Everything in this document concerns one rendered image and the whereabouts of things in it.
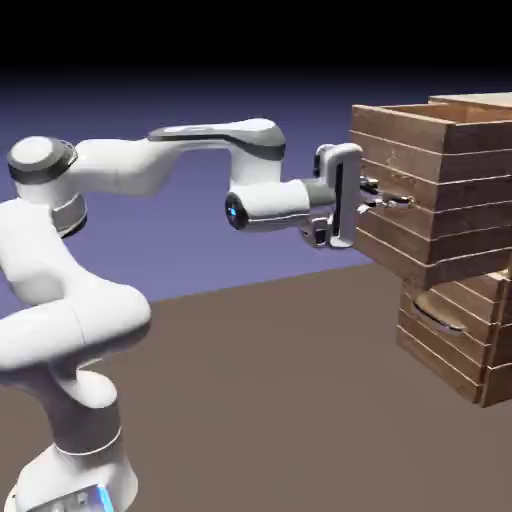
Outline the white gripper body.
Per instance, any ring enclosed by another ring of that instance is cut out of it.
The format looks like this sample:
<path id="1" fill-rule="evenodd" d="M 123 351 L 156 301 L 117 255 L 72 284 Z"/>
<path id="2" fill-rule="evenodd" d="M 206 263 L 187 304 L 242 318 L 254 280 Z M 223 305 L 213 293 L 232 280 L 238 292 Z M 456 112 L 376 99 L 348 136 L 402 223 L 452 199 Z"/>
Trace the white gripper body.
<path id="1" fill-rule="evenodd" d="M 361 156 L 361 147 L 353 143 L 322 144 L 316 150 L 318 178 L 334 193 L 329 235 L 333 248 L 345 249 L 354 243 L 361 199 Z"/>

